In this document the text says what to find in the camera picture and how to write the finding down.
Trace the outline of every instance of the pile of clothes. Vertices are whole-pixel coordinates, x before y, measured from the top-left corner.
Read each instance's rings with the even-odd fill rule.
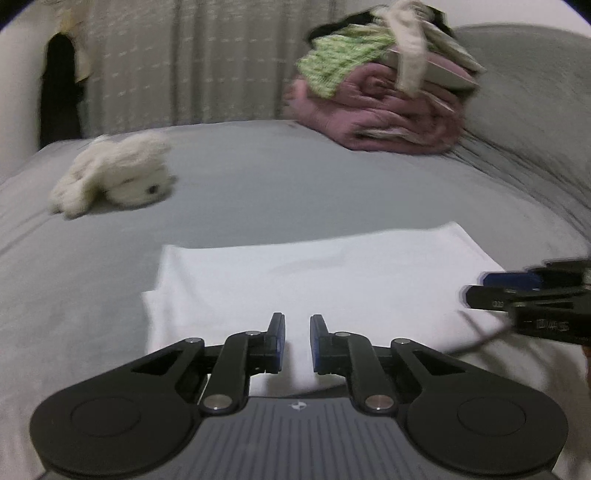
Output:
[[[445,15],[397,0],[309,33],[286,93],[299,123],[351,150],[436,154],[463,128],[463,101],[485,69]]]

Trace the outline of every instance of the curtain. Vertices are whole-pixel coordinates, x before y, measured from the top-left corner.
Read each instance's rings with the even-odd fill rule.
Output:
[[[306,32],[345,0],[95,0],[88,136],[281,115]]]

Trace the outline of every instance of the logo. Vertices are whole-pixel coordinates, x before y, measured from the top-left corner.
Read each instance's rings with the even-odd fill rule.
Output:
[[[307,406],[308,406],[308,404],[305,402],[302,402],[301,400],[298,400],[297,402],[293,402],[290,404],[290,407],[293,408],[294,410],[297,410],[297,411],[302,411]]]
[[[568,322],[558,322],[556,320],[537,319],[535,327],[538,330],[558,330],[559,332],[568,332],[570,325]]]

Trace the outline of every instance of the green knitted fabric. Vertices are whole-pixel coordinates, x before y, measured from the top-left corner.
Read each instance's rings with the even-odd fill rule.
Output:
[[[395,38],[388,27],[348,25],[314,40],[314,50],[302,57],[297,67],[316,95],[331,98],[349,73],[380,58],[394,43]]]

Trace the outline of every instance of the white stuffed animal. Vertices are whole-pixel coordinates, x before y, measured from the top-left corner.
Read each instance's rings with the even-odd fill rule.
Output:
[[[52,190],[53,213],[86,213],[99,193],[122,207],[139,207],[167,195],[173,184],[164,161],[171,145],[163,134],[144,132],[119,143],[102,136],[81,152]]]

